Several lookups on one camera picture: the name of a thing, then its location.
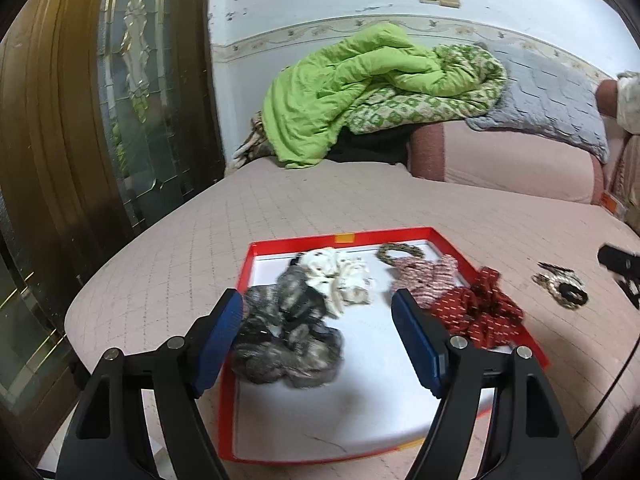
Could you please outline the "pink patterned scrunchie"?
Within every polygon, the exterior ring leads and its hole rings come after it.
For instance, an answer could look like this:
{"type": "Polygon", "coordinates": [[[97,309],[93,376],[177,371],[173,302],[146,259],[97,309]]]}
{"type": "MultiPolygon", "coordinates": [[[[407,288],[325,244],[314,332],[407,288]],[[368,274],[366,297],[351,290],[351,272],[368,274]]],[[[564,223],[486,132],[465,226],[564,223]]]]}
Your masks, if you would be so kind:
{"type": "Polygon", "coordinates": [[[396,278],[390,292],[405,289],[423,310],[428,310],[442,295],[457,287],[458,263],[450,255],[438,260],[408,256],[394,260],[396,278]]]}

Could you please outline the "red polka dot scrunchie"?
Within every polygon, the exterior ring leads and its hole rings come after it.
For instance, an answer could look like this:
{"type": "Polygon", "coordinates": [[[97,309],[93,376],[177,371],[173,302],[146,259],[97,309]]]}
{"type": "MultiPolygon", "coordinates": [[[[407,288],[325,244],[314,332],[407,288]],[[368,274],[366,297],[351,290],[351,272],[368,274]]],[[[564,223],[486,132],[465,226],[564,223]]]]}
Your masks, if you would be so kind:
{"type": "Polygon", "coordinates": [[[477,348],[507,346],[524,320],[523,310],[499,287],[500,273],[483,266],[466,287],[445,292],[431,306],[433,318],[451,336],[461,336],[477,348]]]}

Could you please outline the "striped floral headboard cushion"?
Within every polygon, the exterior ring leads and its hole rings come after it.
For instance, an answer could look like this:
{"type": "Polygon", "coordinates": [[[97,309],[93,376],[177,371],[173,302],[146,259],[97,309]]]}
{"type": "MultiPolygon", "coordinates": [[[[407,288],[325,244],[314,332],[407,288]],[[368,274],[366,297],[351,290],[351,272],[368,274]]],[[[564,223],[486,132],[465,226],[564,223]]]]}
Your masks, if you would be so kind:
{"type": "Polygon", "coordinates": [[[631,136],[618,161],[610,193],[614,200],[614,214],[640,233],[640,143],[639,136],[631,136]]]}

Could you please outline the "white floral scrunchie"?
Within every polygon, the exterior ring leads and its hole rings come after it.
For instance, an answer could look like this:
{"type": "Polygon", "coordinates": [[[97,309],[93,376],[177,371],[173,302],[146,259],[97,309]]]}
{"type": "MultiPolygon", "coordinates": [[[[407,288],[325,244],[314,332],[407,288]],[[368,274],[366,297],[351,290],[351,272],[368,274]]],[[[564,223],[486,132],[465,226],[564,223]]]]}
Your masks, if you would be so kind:
{"type": "Polygon", "coordinates": [[[303,269],[306,283],[320,292],[330,318],[340,318],[349,306],[373,302],[369,267],[352,252],[333,247],[313,249],[301,252],[292,263],[303,269]]]}

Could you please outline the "wooden glass door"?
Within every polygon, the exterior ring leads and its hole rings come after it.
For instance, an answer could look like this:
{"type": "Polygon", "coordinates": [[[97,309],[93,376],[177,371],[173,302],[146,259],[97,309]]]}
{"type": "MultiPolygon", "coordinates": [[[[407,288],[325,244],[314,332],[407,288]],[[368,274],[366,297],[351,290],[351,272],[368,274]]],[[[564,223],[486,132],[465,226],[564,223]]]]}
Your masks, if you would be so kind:
{"type": "Polygon", "coordinates": [[[1,452],[40,461],[85,381],[70,304],[220,180],[207,0],[1,0],[1,452]]]}

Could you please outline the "grey patterned scrunchie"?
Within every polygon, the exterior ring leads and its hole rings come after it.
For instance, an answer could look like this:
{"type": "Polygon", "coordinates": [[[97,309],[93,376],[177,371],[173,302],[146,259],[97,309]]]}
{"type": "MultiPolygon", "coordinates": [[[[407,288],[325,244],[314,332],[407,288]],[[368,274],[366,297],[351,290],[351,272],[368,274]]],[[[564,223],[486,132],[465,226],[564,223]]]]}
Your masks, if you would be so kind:
{"type": "Polygon", "coordinates": [[[337,378],[344,339],[324,322],[326,300],[300,266],[288,266],[273,284],[250,286],[243,304],[246,315],[230,352],[236,376],[255,385],[282,380],[297,389],[337,378]]]}

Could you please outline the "beige cloth on headboard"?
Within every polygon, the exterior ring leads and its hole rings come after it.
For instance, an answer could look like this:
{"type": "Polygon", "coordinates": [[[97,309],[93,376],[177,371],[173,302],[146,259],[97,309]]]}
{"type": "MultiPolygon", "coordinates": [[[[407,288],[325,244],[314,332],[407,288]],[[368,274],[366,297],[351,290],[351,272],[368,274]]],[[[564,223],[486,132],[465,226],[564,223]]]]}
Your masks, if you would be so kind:
{"type": "Polygon", "coordinates": [[[617,79],[616,122],[631,134],[640,133],[640,74],[620,73],[617,79]]]}

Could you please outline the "green quilted comforter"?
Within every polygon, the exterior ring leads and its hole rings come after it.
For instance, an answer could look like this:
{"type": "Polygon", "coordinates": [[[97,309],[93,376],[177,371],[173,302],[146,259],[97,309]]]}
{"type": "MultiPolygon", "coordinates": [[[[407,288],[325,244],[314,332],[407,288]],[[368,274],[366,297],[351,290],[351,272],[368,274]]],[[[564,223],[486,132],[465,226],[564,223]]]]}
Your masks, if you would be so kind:
{"type": "Polygon", "coordinates": [[[380,23],[281,70],[262,102],[262,126],[282,165],[305,168],[326,157],[343,128],[362,136],[485,115],[507,80],[482,47],[428,48],[380,23]]]}

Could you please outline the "grey quilted pillow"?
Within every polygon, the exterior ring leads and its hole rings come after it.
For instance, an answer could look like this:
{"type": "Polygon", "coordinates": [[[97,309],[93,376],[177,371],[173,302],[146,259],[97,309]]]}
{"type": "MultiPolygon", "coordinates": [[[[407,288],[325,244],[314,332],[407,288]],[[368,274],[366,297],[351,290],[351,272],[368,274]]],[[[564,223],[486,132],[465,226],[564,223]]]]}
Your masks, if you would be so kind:
{"type": "Polygon", "coordinates": [[[543,136],[608,162],[608,139],[588,78],[529,50],[495,42],[483,47],[506,69],[506,88],[487,114],[465,121],[470,128],[543,136]]]}

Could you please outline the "leopard print scrunchie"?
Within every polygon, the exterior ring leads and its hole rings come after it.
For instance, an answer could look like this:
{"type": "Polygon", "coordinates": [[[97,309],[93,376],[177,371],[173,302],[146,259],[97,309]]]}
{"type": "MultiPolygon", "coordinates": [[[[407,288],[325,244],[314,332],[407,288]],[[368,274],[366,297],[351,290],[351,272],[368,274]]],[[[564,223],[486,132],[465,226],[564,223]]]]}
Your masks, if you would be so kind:
{"type": "Polygon", "coordinates": [[[424,251],[408,243],[383,243],[375,253],[376,258],[388,266],[396,266],[402,258],[424,258],[424,251]]]}

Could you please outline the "red shallow tray box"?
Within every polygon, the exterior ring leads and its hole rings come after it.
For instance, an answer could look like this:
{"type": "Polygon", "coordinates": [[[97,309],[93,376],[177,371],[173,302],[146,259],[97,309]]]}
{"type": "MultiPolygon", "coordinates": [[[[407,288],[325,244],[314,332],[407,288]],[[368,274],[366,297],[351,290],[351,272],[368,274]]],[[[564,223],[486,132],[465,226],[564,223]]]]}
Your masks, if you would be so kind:
{"type": "Polygon", "coordinates": [[[274,283],[300,252],[334,247],[366,263],[373,280],[371,300],[328,320],[342,333],[344,349],[337,378],[327,385],[258,386],[239,380],[224,366],[218,406],[221,458],[263,465],[334,463],[395,451],[426,436],[439,400],[420,385],[394,326],[393,270],[375,255],[386,242],[419,247],[428,261],[453,256],[459,285],[476,277],[474,266],[430,226],[250,244],[236,284],[239,292],[274,283]]]}

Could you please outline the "pink bolster pillow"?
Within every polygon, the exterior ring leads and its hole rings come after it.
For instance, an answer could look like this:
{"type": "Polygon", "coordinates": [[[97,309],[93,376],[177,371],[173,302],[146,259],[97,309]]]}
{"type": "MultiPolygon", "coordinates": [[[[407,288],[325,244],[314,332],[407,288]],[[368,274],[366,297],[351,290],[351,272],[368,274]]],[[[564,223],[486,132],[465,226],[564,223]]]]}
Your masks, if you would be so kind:
{"type": "Polygon", "coordinates": [[[602,165],[581,148],[511,130],[476,131],[440,122],[410,136],[409,171],[417,178],[597,205],[602,165]]]}

